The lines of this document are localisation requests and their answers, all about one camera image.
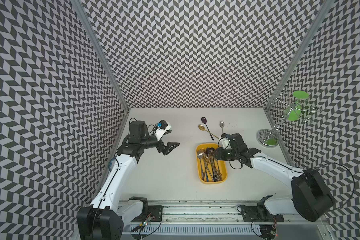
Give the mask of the rose gold spoon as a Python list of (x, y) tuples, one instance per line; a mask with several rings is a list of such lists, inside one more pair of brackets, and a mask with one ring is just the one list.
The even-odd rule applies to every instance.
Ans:
[(216, 166), (215, 166), (215, 160), (213, 158), (213, 150), (211, 148), (207, 148), (206, 149), (206, 154), (207, 154), (207, 158), (211, 164), (211, 168), (212, 168), (212, 173), (213, 173), (213, 178), (214, 178), (214, 181), (218, 181), (219, 180), (219, 176), (218, 176), (218, 173), (217, 173), (217, 169), (216, 169)]

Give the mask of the yellow storage box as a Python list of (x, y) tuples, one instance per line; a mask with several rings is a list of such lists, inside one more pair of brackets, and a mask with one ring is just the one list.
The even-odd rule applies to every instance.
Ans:
[(228, 177), (225, 162), (212, 156), (217, 148), (215, 143), (201, 144), (196, 148), (198, 176), (204, 184), (220, 184)]

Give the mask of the black spoon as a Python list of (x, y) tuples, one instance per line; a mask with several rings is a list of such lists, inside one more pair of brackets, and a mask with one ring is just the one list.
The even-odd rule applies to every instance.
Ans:
[(211, 168), (212, 168), (214, 181), (218, 182), (220, 180), (220, 178), (219, 178), (218, 170), (216, 169), (216, 166), (215, 166), (215, 160), (210, 159), (210, 163), (211, 163)]

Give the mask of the ornate gold small spoon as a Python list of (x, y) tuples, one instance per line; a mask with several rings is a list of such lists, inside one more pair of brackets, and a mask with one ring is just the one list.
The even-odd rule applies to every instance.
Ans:
[(222, 180), (222, 176), (216, 167), (215, 161), (213, 161), (213, 163), (212, 163), (212, 168), (213, 168), (214, 181), (220, 182)]

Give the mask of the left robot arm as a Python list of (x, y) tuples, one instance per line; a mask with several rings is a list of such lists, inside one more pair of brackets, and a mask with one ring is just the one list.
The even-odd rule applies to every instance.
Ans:
[(147, 149), (168, 155), (179, 143), (165, 144), (162, 137), (171, 132), (171, 124), (165, 120), (156, 123), (152, 131), (144, 121), (129, 124), (129, 133), (123, 139), (115, 156), (109, 162), (109, 174), (98, 194), (89, 206), (77, 213), (79, 235), (82, 240), (119, 240), (126, 225), (141, 221), (142, 230), (149, 220), (156, 217), (149, 212), (147, 198), (132, 197), (122, 207), (119, 201), (126, 181)]

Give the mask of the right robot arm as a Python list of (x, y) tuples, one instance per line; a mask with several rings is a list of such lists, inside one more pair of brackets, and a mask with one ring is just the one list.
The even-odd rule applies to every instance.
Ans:
[(257, 202), (255, 216), (270, 221), (279, 215), (300, 215), (310, 222), (317, 221), (335, 205), (335, 199), (324, 178), (315, 169), (303, 170), (272, 159), (256, 148), (248, 148), (242, 136), (221, 135), (213, 156), (218, 161), (238, 161), (241, 166), (268, 174), (290, 190), (281, 197), (267, 195)]

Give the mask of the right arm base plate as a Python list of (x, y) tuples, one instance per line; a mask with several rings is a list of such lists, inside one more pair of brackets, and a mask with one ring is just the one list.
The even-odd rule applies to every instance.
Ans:
[(245, 223), (250, 222), (267, 222), (267, 223), (283, 223), (284, 217), (280, 214), (272, 215), (265, 208), (260, 206), (239, 205), (237, 207), (239, 213), (243, 217)]

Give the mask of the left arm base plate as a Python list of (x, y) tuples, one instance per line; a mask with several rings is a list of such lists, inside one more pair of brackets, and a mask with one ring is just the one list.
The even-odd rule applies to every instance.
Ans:
[(145, 212), (132, 220), (132, 223), (141, 223), (146, 220), (150, 220), (150, 222), (161, 222), (163, 218), (163, 208), (163, 206), (148, 206)]

